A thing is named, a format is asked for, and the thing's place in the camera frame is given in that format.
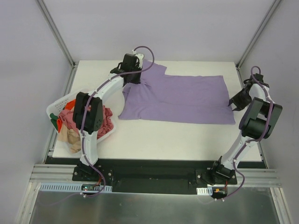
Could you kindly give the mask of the lavender purple t-shirt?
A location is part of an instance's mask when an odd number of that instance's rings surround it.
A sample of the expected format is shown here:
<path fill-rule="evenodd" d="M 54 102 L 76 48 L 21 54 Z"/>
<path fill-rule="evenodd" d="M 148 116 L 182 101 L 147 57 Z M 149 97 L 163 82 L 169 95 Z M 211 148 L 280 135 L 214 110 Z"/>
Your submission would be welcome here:
<path fill-rule="evenodd" d="M 223 76 L 167 75 L 166 67 L 143 61 L 148 71 L 139 84 L 123 88 L 122 120 L 156 120 L 192 124 L 234 125 Z"/>

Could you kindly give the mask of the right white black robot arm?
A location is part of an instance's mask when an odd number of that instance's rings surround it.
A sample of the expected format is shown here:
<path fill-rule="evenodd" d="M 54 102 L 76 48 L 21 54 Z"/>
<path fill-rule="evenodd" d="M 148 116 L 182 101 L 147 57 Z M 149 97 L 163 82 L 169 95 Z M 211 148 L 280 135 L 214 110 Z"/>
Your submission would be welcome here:
<path fill-rule="evenodd" d="M 270 86 L 260 72 L 251 73 L 243 83 L 244 88 L 229 100 L 229 105 L 235 105 L 235 111 L 247 110 L 239 123 L 237 139 L 208 172 L 213 185 L 233 180 L 241 159 L 254 145 L 269 138 L 283 110 L 272 100 Z"/>

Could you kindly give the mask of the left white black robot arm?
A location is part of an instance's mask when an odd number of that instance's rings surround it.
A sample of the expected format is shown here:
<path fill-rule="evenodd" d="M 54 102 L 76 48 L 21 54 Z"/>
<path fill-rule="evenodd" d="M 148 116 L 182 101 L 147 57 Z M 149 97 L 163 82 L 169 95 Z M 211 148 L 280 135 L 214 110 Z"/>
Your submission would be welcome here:
<path fill-rule="evenodd" d="M 73 121 L 80 135 L 81 157 L 78 173 L 93 182 L 99 176 L 95 167 L 98 161 L 97 136 L 104 123 L 103 103 L 128 83 L 139 84 L 144 55 L 125 54 L 123 61 L 110 71 L 106 81 L 90 92 L 79 92 L 73 111 Z"/>

